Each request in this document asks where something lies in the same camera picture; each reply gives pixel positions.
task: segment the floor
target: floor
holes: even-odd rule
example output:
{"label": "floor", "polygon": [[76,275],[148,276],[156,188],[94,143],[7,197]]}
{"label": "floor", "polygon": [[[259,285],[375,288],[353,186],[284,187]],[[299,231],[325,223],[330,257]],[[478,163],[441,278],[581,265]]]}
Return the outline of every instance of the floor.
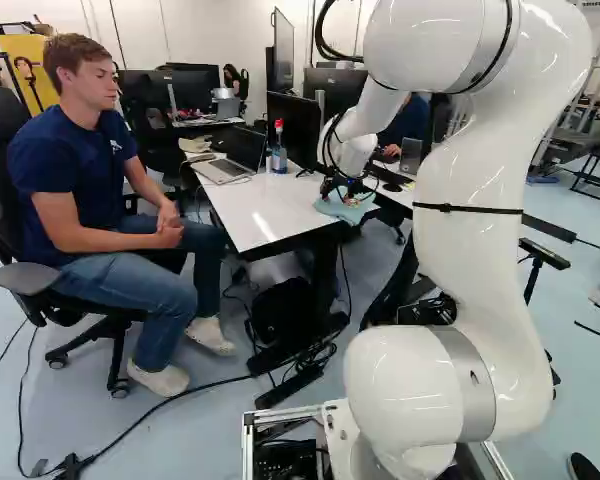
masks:
{"label": "floor", "polygon": [[[569,168],[577,166],[577,162],[569,164]],[[570,192],[572,176],[559,176],[559,184],[526,187],[526,211],[600,244],[600,202]],[[403,228],[408,231],[409,222]],[[600,311],[587,299],[600,281],[600,250],[579,243],[561,243],[526,228],[523,234],[572,262],[572,267],[563,272],[543,268],[530,305],[563,383],[549,419],[538,431],[502,441],[498,446],[517,479],[567,480],[565,460],[573,451],[585,453],[600,468],[600,338],[573,324],[579,320],[600,330]],[[346,246],[345,261],[354,299],[353,325],[338,340],[339,352],[325,376],[282,406],[317,404],[344,395],[342,352],[399,255],[393,232],[376,221],[365,226],[361,239]],[[521,264],[521,282],[526,281],[530,266],[530,262]],[[225,285],[231,268],[230,264],[223,267]],[[284,256],[253,265],[251,276],[264,289],[295,275],[298,269],[294,257]],[[245,300],[254,294],[246,286],[236,288],[234,293]],[[346,309],[346,302],[339,302]],[[176,361],[188,366],[194,385],[246,373],[244,361],[250,347],[244,335],[242,307],[226,300],[221,317],[227,335],[238,344],[240,355],[236,359],[217,359],[183,342]],[[0,289],[0,353],[22,320],[13,298]],[[51,326],[37,334],[24,386],[23,459],[27,472],[40,458],[55,464],[72,451],[80,456],[97,451],[157,403],[155,396],[141,388],[125,400],[109,398],[104,388],[110,352],[107,342],[84,347],[71,357],[70,367],[64,370],[49,369],[43,360],[44,351],[78,330]],[[32,333],[33,327],[26,324],[0,368],[0,479],[19,477],[15,467],[15,412]],[[267,378],[262,377],[174,402],[87,469],[83,478],[237,480],[241,478],[241,414],[252,409],[253,399],[268,388]]]}

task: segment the light blue towel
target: light blue towel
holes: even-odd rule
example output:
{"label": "light blue towel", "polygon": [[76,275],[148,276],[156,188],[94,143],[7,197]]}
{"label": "light blue towel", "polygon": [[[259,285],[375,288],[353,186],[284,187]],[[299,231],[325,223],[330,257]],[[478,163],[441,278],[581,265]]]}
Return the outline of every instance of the light blue towel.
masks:
{"label": "light blue towel", "polygon": [[344,220],[352,227],[359,225],[364,214],[373,206],[373,200],[376,198],[376,194],[367,192],[354,195],[355,198],[360,200],[360,203],[357,206],[352,207],[345,205],[340,199],[340,196],[344,198],[347,194],[347,187],[338,187],[338,190],[340,191],[340,195],[338,195],[338,192],[334,189],[329,193],[328,202],[325,202],[322,198],[318,198],[318,200],[313,203],[313,206],[320,213]]}

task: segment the blue jeans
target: blue jeans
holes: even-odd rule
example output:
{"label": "blue jeans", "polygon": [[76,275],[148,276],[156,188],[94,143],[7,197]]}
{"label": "blue jeans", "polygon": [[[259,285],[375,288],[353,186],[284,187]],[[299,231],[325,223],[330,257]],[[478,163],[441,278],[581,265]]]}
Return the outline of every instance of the blue jeans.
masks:
{"label": "blue jeans", "polygon": [[[115,230],[153,233],[157,217],[124,217]],[[220,309],[220,261],[227,237],[211,225],[183,219],[178,248],[196,254],[193,284],[135,253],[84,255],[60,269],[53,289],[68,296],[111,307],[144,310],[147,316],[133,360],[148,372],[163,370],[171,360],[184,329],[197,316]]]}

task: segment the man's hand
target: man's hand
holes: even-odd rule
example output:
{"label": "man's hand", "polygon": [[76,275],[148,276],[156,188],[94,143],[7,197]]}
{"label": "man's hand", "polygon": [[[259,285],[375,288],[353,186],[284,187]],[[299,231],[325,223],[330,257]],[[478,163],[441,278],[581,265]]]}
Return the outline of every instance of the man's hand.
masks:
{"label": "man's hand", "polygon": [[170,200],[162,202],[158,211],[158,224],[156,225],[158,232],[161,232],[166,226],[179,227],[181,225],[180,215],[174,203]]}
{"label": "man's hand", "polygon": [[184,227],[182,225],[165,224],[162,229],[154,234],[156,236],[155,248],[176,248],[180,245],[183,232]]}
{"label": "man's hand", "polygon": [[402,155],[402,149],[395,143],[392,143],[391,145],[384,148],[382,154],[388,157],[398,157]]}

